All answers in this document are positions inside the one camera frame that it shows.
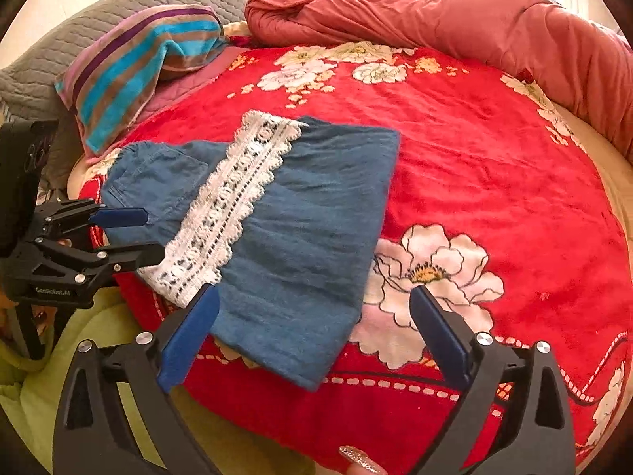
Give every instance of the fingernail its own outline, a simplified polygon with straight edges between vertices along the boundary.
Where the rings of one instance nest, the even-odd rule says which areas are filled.
[[[44,323],[47,318],[48,315],[46,314],[46,311],[40,311],[35,317],[35,322],[37,325],[40,325],[41,323]]]
[[[342,446],[339,448],[339,453],[350,462],[355,462],[370,473],[374,473],[375,475],[387,475],[384,468],[372,461],[365,452],[358,448]]]

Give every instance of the purple stripe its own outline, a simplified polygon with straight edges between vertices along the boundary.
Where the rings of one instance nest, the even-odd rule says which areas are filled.
[[[194,8],[194,9],[164,10],[163,12],[158,12],[154,15],[148,16],[140,23],[137,23],[136,25],[134,25],[134,27],[132,27],[130,30],[123,32],[120,36],[113,39],[109,44],[106,45],[106,47],[104,47],[104,49],[102,49],[94,57],[93,60],[90,61],[90,63],[85,67],[82,73],[77,77],[77,81],[75,82],[75,85],[73,87],[73,98],[72,98],[73,108],[71,109],[71,112],[74,114],[77,113],[77,109],[75,108],[75,102],[77,101],[77,96],[79,94],[79,91],[83,87],[83,84],[85,84],[85,82],[88,80],[88,77],[90,77],[90,75],[93,74],[93,71],[99,67],[100,63],[102,63],[105,59],[107,59],[110,55],[112,55],[113,52],[118,50],[121,46],[123,46],[130,39],[132,39],[138,32],[143,30],[143,28],[145,28],[149,23],[152,23],[153,21],[156,21],[157,19],[161,19],[163,17],[172,17],[175,15],[191,15],[191,14],[208,14],[208,15],[213,16],[215,19],[217,19],[217,16],[211,9]]]

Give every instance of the white flower print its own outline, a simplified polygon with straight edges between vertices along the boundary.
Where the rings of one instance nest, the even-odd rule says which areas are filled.
[[[358,66],[352,72],[352,77],[364,84],[379,84],[380,82],[393,84],[406,79],[406,69],[402,65],[391,66],[386,63],[369,63]]]
[[[394,53],[404,53],[404,55],[408,55],[412,57],[417,52],[417,48],[392,48],[391,51]]]
[[[326,55],[327,50],[323,46],[295,46],[294,50],[284,53],[274,64],[276,66],[299,65],[308,61],[323,59]]]
[[[415,61],[415,73],[421,73],[426,71],[430,74],[436,74],[442,71],[442,67],[439,65],[438,60],[435,57],[422,57]]]
[[[263,91],[276,91],[282,87],[295,88],[310,84],[317,79],[319,73],[335,68],[320,59],[308,61],[302,65],[287,65],[280,71],[273,71],[262,76],[257,87]]]
[[[622,391],[622,382],[624,381],[624,361],[619,367],[615,369],[613,377],[609,382],[609,389],[605,395],[600,399],[597,404],[596,412],[594,412],[594,421],[596,422],[596,428],[589,435],[586,446],[590,447],[597,445],[602,435],[605,433],[611,416],[616,406],[618,405],[618,399],[620,398],[620,392]]]
[[[578,138],[573,134],[569,126],[567,126],[567,123],[556,110],[552,101],[547,97],[536,81],[531,84],[525,84],[508,74],[502,75],[501,81],[515,92],[527,96],[540,107],[538,111],[539,115],[553,125],[553,129],[548,128],[548,131],[552,134],[552,139],[555,142],[567,146],[569,143],[565,138],[568,137],[578,148],[586,153],[585,148],[580,144]]]
[[[385,61],[393,63],[394,51],[385,45],[374,45],[369,41],[345,43],[327,50],[327,59],[341,63],[375,63]]]
[[[224,357],[227,361],[235,361],[237,359],[242,359],[242,362],[244,362],[244,364],[246,364],[246,366],[248,366],[251,369],[258,368],[260,366],[256,362],[251,361],[250,359],[244,357],[243,355],[238,354],[238,352],[233,350],[230,346],[227,346],[226,344],[221,342],[219,339],[213,338],[213,342],[220,349],[220,353],[222,354],[222,357]]]
[[[351,342],[363,353],[378,353],[388,368],[422,358],[425,342],[409,313],[409,294],[425,284],[440,305],[459,313],[474,332],[489,332],[491,314],[479,306],[503,295],[503,281],[483,272],[488,254],[466,234],[448,239],[441,225],[414,225],[400,243],[380,239],[365,286],[363,317]],[[382,312],[382,332],[369,330],[367,306]]]

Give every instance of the gray quilted pillow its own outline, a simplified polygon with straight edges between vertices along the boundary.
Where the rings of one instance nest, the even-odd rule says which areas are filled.
[[[246,0],[101,0],[51,30],[17,61],[0,70],[0,99],[20,118],[59,119],[44,176],[52,188],[65,188],[68,175],[81,154],[77,126],[53,88],[85,47],[120,21],[139,10],[162,4],[204,4],[213,7],[225,23],[244,19]]]

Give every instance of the pink comforter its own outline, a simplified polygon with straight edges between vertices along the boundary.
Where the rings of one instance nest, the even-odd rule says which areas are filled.
[[[633,162],[631,47],[551,0],[249,0],[245,14],[269,46],[368,40],[527,69]]]

